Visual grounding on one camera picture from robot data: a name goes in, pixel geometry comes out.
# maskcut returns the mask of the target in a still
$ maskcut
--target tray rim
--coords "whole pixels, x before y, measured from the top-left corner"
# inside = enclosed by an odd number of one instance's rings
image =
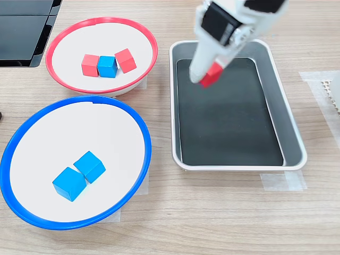
[[[292,110],[289,106],[289,102],[286,96],[286,93],[284,91],[281,79],[279,77],[276,64],[273,58],[273,55],[271,53],[271,50],[269,46],[262,40],[260,39],[255,39],[251,42],[253,43],[259,43],[262,46],[265,47],[267,50],[267,53],[269,55],[271,65],[274,70],[274,74],[276,77],[276,80],[278,82],[278,86],[281,92],[281,95],[283,97],[283,101],[285,103],[285,107],[289,116],[289,119],[292,123],[292,127],[294,130],[294,134],[297,138],[297,142],[299,144],[300,150],[301,150],[301,160],[298,164],[295,166],[191,166],[183,163],[179,157],[177,156],[176,153],[176,132],[175,132],[175,95],[174,95],[174,69],[173,69],[173,49],[177,45],[181,44],[187,44],[187,43],[197,43],[197,40],[182,40],[182,41],[177,41],[174,44],[171,45],[169,49],[169,68],[170,68],[170,101],[171,101],[171,142],[172,142],[172,157],[175,163],[182,169],[186,171],[194,171],[194,172],[275,172],[275,171],[297,171],[300,170],[306,163],[307,163],[307,151],[305,149],[299,128],[296,124],[296,121],[294,119]]]

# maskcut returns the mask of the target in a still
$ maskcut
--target red cube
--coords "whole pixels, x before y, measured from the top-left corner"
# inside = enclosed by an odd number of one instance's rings
[[[222,73],[223,68],[215,62],[207,72],[206,76],[204,76],[204,78],[200,81],[200,83],[204,88],[208,88],[218,80]]]
[[[85,54],[83,62],[81,62],[81,68],[83,70],[83,75],[98,77],[97,64],[99,61],[99,56]]]
[[[116,53],[115,57],[123,73],[130,72],[137,68],[129,49]]]

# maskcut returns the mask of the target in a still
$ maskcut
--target blue cube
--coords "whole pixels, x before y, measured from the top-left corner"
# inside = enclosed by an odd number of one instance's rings
[[[93,183],[105,172],[103,163],[91,151],[84,154],[74,166],[85,176],[89,183]]]
[[[97,68],[101,77],[115,78],[118,70],[116,58],[101,56]]]
[[[53,185],[59,195],[73,202],[85,189],[86,181],[81,173],[68,167],[53,181]]]

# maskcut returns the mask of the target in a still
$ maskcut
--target black device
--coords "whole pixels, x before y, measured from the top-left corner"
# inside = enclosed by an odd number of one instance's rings
[[[0,0],[0,67],[36,67],[62,0]]]

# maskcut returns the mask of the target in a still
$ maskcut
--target black tray bottom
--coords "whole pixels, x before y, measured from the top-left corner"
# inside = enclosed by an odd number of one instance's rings
[[[219,81],[191,83],[177,62],[182,160],[187,165],[282,166],[283,157],[254,62],[235,59]]]

